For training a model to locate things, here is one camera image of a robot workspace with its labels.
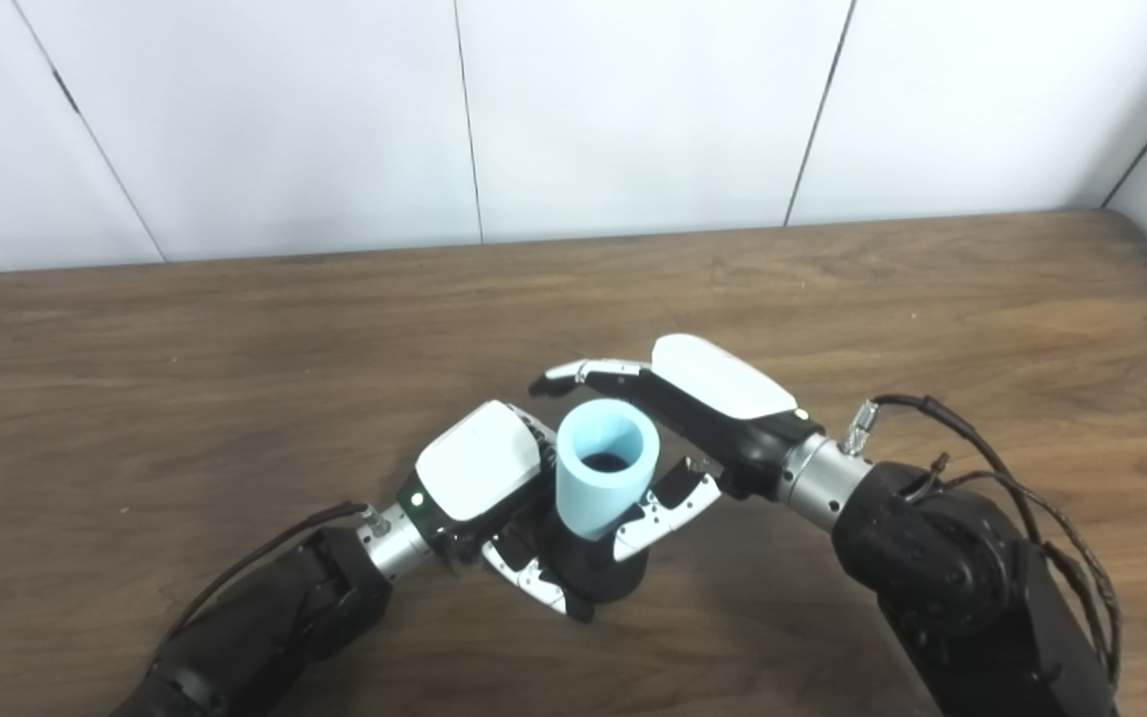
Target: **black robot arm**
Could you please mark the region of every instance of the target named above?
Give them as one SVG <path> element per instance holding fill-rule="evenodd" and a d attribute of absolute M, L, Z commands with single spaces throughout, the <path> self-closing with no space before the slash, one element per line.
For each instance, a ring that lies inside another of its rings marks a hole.
<path fill-rule="evenodd" d="M 237 560 L 184 609 L 112 717 L 264 716 L 306 664 L 373 628 L 392 585 L 427 558 L 474 562 L 514 517 L 549 507 L 551 435 L 491 400 L 423 449 L 391 507 L 323 509 Z M 322 527 L 349 516 L 362 524 Z"/>
<path fill-rule="evenodd" d="M 1064 514 L 1015 482 L 975 428 L 937 400 L 879 396 L 835 441 L 777 382 L 684 335 L 657 340 L 650 364 L 584 359 L 551 368 L 530 393 L 560 396 L 577 385 L 630 400 L 672 427 L 724 467 L 724 493 L 782 502 L 832 535 L 843 570 L 879 595 L 880 611 L 947 717 L 1115 712 L 1121 611 L 1109 577 Z M 884 405 L 950 427 L 992 471 L 942 482 L 944 455 L 930 469 L 866 460 L 865 439 Z M 961 488 L 980 477 L 1012 494 L 1023 533 L 991 500 Z M 1043 540 L 1030 504 L 1064 528 L 1091 577 Z M 1083 600 L 1090 639 L 1048 563 Z M 1109 614 L 1109 640 L 1092 586 Z"/>
<path fill-rule="evenodd" d="M 365 513 L 345 504 L 306 524 Z M 227 582 L 268 550 L 220 577 Z M 298 680 L 383 617 L 391 584 L 348 528 L 319 528 L 272 562 L 247 572 L 190 622 L 204 591 L 169 631 L 145 679 L 112 717 L 260 717 Z"/>

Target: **wood grain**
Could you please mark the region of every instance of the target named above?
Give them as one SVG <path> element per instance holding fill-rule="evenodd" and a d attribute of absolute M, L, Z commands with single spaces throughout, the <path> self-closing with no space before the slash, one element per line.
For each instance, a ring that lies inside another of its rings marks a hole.
<path fill-rule="evenodd" d="M 942 396 L 1077 519 L 1147 716 L 1147 241 L 1101 212 L 0 275 L 0 716 L 101 716 L 182 603 L 310 509 L 385 501 L 475 404 L 707 336 L 832 427 Z M 918 419 L 869 452 L 962 446 Z M 669 454 L 682 444 L 668 439 Z M 718 505 L 578 626 L 427 567 L 278 714 L 936 714 L 825 536 Z"/>

